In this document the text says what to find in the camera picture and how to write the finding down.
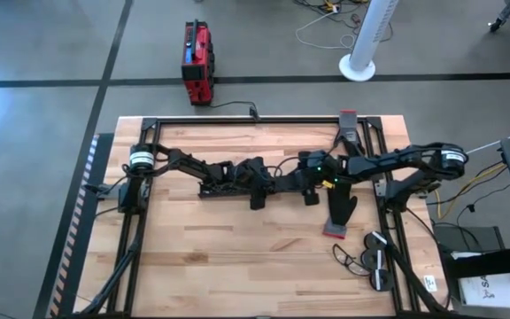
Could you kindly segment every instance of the yellow cable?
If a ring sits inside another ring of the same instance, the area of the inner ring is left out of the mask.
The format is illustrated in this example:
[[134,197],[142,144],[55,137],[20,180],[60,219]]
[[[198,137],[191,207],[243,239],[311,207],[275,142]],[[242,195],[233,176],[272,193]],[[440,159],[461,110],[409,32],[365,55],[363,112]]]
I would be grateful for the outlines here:
[[453,206],[455,205],[456,203],[456,199],[458,199],[458,197],[460,196],[460,194],[465,191],[466,189],[469,188],[469,186],[471,186],[472,183],[474,182],[477,182],[478,180],[484,178],[485,176],[489,175],[489,174],[492,174],[498,170],[500,170],[501,168],[504,168],[506,165],[505,164],[499,164],[495,167],[489,167],[488,170],[484,171],[481,175],[479,176],[476,176],[474,178],[472,178],[469,182],[467,182],[462,188],[461,190],[458,192],[458,194],[456,194],[455,198],[453,199],[452,203],[450,203],[450,205],[448,206],[448,209],[446,209],[446,212],[444,213],[444,215],[442,216],[439,216],[438,219],[444,219],[445,216],[447,216],[451,211],[452,211],[452,208]]
[[437,202],[437,216],[438,216],[438,219],[442,219],[442,217],[440,217],[442,215],[442,212],[440,211],[440,193],[438,193],[438,190],[434,190],[434,194],[436,195],[436,202]]

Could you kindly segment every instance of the black handle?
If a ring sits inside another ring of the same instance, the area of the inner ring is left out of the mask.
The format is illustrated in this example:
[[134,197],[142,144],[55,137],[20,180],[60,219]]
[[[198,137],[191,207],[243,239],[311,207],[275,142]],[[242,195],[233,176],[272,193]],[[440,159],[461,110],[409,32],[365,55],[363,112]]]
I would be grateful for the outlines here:
[[345,226],[352,217],[358,204],[358,198],[350,196],[351,184],[339,183],[334,189],[328,189],[329,217],[335,225]]
[[192,40],[190,41],[192,58],[196,57],[196,36],[197,36],[197,29],[198,29],[198,19],[194,19],[194,23],[192,24]]

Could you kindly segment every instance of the white paper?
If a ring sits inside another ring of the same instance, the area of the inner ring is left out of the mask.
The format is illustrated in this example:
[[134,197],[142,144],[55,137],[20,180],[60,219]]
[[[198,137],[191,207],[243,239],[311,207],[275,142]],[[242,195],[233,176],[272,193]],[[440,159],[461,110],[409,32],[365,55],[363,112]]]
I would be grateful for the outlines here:
[[[454,259],[480,253],[452,253]],[[460,295],[466,306],[510,308],[510,274],[461,278]]]

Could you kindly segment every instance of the black floor stripe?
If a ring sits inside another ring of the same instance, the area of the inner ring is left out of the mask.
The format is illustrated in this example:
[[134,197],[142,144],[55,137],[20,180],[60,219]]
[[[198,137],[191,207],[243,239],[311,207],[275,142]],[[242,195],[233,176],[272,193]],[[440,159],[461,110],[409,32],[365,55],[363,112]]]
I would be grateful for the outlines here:
[[96,87],[101,83],[101,80],[16,80],[0,81],[0,88]]
[[86,125],[86,131],[82,139],[80,153],[76,161],[72,180],[70,182],[70,188],[66,195],[66,202],[60,223],[58,225],[58,232],[52,246],[52,252],[50,253],[49,267],[47,267],[44,280],[42,282],[42,288],[39,293],[38,300],[36,302],[35,311],[33,318],[44,318],[46,316],[46,310],[50,295],[52,294],[53,282],[58,273],[58,266],[60,259],[62,258],[62,248],[66,241],[66,235],[69,231],[68,224],[70,222],[72,212],[78,197],[78,191],[81,184],[82,173],[86,166],[86,161],[89,155],[89,147],[91,145],[94,132],[96,130],[97,120],[104,104],[105,92],[107,91],[107,82],[112,78],[113,67],[115,66],[115,60],[120,51],[121,39],[125,32],[125,26],[128,23],[129,13],[131,12],[131,6],[133,0],[126,0],[121,12],[120,21],[113,37],[112,47],[110,48],[107,61],[105,62],[105,69],[102,75],[102,80],[97,90],[96,99],[92,105],[92,110],[89,114],[88,124]]
[[[510,80],[510,72],[476,74],[378,74],[369,82],[443,82]],[[216,84],[273,84],[273,83],[335,83],[349,82],[342,75],[285,75],[285,76],[224,76],[214,78]],[[0,88],[69,88],[99,87],[100,96],[108,87],[147,87],[182,85],[180,78],[142,78],[112,80],[40,80],[0,81]]]

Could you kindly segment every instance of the metal pole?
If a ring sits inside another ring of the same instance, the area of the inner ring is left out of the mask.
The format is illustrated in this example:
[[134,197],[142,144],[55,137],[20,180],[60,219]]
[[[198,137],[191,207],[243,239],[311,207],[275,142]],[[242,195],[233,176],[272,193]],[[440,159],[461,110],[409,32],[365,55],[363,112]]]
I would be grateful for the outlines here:
[[352,81],[363,82],[375,74],[373,56],[382,40],[398,0],[372,0],[351,54],[340,60],[340,71]]

